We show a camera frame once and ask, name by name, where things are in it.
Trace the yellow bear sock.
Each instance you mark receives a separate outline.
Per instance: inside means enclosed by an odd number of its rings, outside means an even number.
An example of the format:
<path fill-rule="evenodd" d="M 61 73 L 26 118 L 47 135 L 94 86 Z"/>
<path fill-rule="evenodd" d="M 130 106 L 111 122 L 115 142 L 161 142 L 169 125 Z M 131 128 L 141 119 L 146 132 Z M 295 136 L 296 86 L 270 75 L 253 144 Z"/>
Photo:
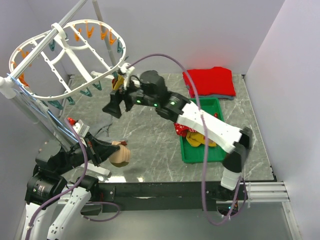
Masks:
<path fill-rule="evenodd" d="M 186 140 L 192 147 L 199 147 L 205 144 L 205 136 L 199 132 L 188 131 Z"/>

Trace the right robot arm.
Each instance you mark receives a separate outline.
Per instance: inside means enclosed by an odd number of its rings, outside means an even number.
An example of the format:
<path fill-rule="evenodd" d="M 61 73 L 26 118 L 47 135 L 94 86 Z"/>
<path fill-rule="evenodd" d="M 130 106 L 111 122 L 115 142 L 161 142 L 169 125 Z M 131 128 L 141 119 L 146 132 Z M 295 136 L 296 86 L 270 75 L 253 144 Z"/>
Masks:
<path fill-rule="evenodd" d="M 187 97 L 169 91 L 164 78 L 155 70 L 143 72 L 138 81 L 136 86 L 130 77 L 125 78 L 121 88 L 111 91 L 103 112 L 119 119 L 121 102 L 126 111 L 133 105 L 154 107 L 162 118 L 191 128 L 215 142 L 226 152 L 219 193 L 226 200 L 232 199 L 237 194 L 236 185 L 252 148 L 252 130 L 229 125 L 200 109 Z"/>

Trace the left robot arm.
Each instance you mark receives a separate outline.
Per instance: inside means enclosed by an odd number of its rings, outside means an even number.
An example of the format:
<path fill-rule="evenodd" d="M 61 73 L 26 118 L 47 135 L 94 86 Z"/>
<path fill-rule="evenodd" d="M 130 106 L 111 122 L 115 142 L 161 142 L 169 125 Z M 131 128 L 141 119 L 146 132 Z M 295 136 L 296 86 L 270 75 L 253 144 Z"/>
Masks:
<path fill-rule="evenodd" d="M 120 150 L 120 146 L 98 140 L 90 133 L 84 142 L 84 149 L 76 143 L 68 151 L 58 140 L 42 145 L 26 188 L 23 240 L 61 240 L 86 204 L 102 201 L 97 178 L 83 173 L 78 178 L 79 184 L 66 187 L 68 182 L 63 174 L 84 164 L 85 160 L 97 167 Z"/>

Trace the red snowflake christmas sock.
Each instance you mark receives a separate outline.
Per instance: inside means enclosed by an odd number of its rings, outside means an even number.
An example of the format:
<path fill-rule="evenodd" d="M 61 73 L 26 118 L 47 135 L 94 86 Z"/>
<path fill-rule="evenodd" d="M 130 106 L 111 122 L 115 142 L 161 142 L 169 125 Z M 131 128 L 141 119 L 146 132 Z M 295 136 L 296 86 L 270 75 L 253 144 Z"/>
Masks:
<path fill-rule="evenodd" d="M 181 136 L 183 138 L 185 138 L 187 136 L 188 133 L 196 133 L 197 131 L 188 127 L 188 126 L 185 126 L 185 125 L 182 125 L 182 124 L 179 124 L 179 123 L 174 123 L 174 128 L 175 128 L 175 132 L 178 136 Z"/>

